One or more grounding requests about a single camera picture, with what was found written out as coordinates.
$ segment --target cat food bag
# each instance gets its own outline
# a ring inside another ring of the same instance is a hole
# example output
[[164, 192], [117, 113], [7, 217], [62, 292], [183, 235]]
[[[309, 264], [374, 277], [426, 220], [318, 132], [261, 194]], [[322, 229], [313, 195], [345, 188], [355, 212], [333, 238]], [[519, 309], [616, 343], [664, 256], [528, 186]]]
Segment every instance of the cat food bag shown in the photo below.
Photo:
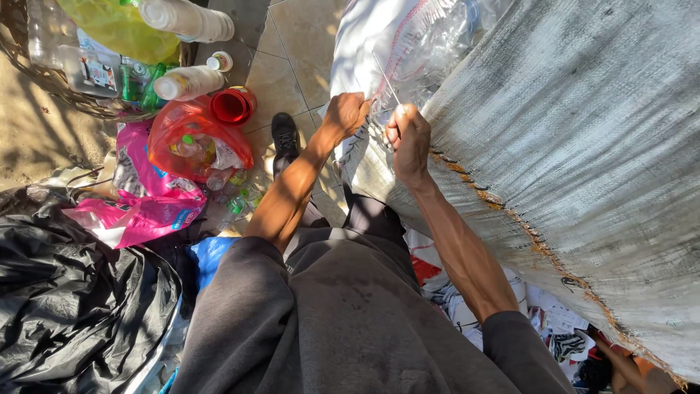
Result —
[[77, 207], [63, 210], [115, 249], [187, 227], [206, 202], [194, 182], [148, 162], [152, 123], [151, 120], [118, 126], [117, 163], [112, 178], [121, 196], [118, 201], [86, 198]]

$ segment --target dirt ground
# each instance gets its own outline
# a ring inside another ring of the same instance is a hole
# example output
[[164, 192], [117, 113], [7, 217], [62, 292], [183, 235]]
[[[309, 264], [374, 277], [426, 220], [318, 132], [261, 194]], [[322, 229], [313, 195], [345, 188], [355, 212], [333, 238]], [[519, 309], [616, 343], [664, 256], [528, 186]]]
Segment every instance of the dirt ground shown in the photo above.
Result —
[[55, 168], [101, 164], [114, 149], [97, 118], [46, 94], [0, 55], [0, 180], [29, 184]]

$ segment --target sleeve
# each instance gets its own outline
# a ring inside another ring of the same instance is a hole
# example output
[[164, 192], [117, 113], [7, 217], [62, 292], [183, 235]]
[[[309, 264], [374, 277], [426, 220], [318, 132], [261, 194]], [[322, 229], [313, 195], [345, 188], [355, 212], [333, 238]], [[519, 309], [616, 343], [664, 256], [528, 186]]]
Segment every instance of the sleeve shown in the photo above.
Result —
[[484, 353], [523, 394], [574, 394], [574, 388], [528, 319], [503, 311], [482, 325]]
[[252, 393], [293, 311], [288, 273], [269, 241], [245, 237], [200, 292], [171, 393]]

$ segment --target yellow plastic bag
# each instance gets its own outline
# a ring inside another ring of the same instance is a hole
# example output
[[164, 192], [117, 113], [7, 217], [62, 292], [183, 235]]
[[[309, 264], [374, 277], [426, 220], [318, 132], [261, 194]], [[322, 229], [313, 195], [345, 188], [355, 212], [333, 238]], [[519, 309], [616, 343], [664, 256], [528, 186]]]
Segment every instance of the yellow plastic bag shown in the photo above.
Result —
[[146, 64], [166, 61], [180, 40], [141, 19], [139, 9], [119, 0], [57, 0], [63, 11], [100, 44]]

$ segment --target tiled floor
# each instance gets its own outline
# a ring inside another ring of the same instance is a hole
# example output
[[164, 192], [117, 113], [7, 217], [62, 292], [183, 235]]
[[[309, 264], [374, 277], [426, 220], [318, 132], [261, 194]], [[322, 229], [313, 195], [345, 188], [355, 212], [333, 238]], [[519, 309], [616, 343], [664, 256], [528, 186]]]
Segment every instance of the tiled floor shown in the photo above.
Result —
[[[316, 111], [330, 99], [328, 80], [335, 33], [345, 3], [345, 0], [271, 1], [265, 31], [246, 82], [258, 98], [258, 110], [244, 126], [255, 160], [248, 177], [261, 191], [272, 184], [273, 115], [283, 111], [293, 116], [302, 147], [321, 125]], [[347, 206], [332, 165], [329, 159], [312, 196], [331, 225], [340, 226]], [[236, 222], [227, 235], [240, 234], [249, 220], [250, 215]]]

